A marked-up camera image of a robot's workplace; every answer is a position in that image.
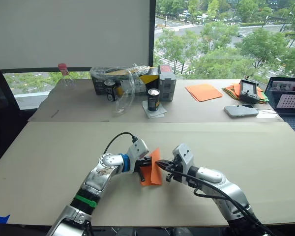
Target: black chair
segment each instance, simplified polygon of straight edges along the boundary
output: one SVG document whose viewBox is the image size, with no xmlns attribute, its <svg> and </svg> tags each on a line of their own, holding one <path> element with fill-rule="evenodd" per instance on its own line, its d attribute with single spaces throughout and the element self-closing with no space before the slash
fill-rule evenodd
<svg viewBox="0 0 295 236">
<path fill-rule="evenodd" d="M 0 158 L 37 109 L 20 110 L 0 71 Z"/>
</svg>

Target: laptop screen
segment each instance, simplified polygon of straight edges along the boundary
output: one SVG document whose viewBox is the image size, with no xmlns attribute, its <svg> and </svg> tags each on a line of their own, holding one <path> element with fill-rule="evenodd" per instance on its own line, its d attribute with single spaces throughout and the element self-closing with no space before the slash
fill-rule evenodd
<svg viewBox="0 0 295 236">
<path fill-rule="evenodd" d="M 295 78 L 271 77 L 265 94 L 278 113 L 295 114 Z"/>
</svg>

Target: white tabletop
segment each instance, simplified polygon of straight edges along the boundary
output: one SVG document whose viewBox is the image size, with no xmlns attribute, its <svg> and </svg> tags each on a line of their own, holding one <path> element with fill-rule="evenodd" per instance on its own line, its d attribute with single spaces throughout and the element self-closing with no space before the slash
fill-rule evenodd
<svg viewBox="0 0 295 236">
<path fill-rule="evenodd" d="M 161 158 L 186 143 L 196 166 L 217 169 L 241 187 L 261 222 L 295 222 L 295 132 L 284 122 L 30 122 L 0 160 L 0 216 L 52 225 L 107 143 L 130 131 Z M 130 138 L 109 151 L 125 153 Z M 137 174 L 115 176 L 94 211 L 94 226 L 218 226 L 214 202 L 176 181 L 142 187 Z"/>
<path fill-rule="evenodd" d="M 112 122 L 229 122 L 229 121 L 282 121 L 278 115 L 260 112 L 257 117 L 230 118 L 225 112 L 225 106 L 245 104 L 232 99 L 222 91 L 231 83 L 240 80 L 177 80 L 172 102 L 161 102 L 167 110 L 163 118 L 147 118 L 142 101 L 146 95 L 136 96 L 131 109 L 124 115 L 115 117 L 113 111 L 115 102 L 107 100 L 106 95 L 96 95 L 91 80 L 76 80 L 76 88 L 65 90 L 61 83 L 50 92 L 42 102 L 37 112 L 29 121 L 112 121 Z M 220 98 L 197 102 L 185 86 L 211 84 L 223 96 Z M 257 109 L 272 109 L 268 104 L 255 104 Z"/>
</svg>

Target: smartphone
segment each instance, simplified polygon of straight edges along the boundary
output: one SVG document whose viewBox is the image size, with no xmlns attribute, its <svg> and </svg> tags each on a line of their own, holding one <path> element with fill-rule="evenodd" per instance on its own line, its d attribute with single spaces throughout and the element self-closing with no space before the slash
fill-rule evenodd
<svg viewBox="0 0 295 236">
<path fill-rule="evenodd" d="M 250 104 L 224 107 L 230 117 L 255 117 L 259 112 Z"/>
</svg>

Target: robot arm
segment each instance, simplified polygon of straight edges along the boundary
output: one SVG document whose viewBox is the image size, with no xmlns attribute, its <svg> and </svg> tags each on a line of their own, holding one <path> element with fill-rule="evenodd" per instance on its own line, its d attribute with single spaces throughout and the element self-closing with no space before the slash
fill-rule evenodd
<svg viewBox="0 0 295 236">
<path fill-rule="evenodd" d="M 127 154 L 106 153 L 99 158 L 98 165 L 90 171 L 47 236 L 82 236 L 90 227 L 91 215 L 114 175 L 132 174 L 138 171 L 138 165 L 146 164 L 142 159 L 148 148 L 142 139 L 137 139 L 128 149 Z"/>
<path fill-rule="evenodd" d="M 206 195 L 213 198 L 223 217 L 230 225 L 230 234 L 234 236 L 267 236 L 263 229 L 256 227 L 246 215 L 242 214 L 234 204 L 223 198 L 221 191 L 240 204 L 254 218 L 252 207 L 250 206 L 244 192 L 234 183 L 227 180 L 226 176 L 217 170 L 210 170 L 204 167 L 196 167 L 193 163 L 193 154 L 186 144 L 181 144 L 173 150 L 173 161 L 159 160 L 157 165 L 163 170 L 171 172 L 166 180 L 174 180 L 186 184 L 192 188 L 199 189 Z"/>
</svg>

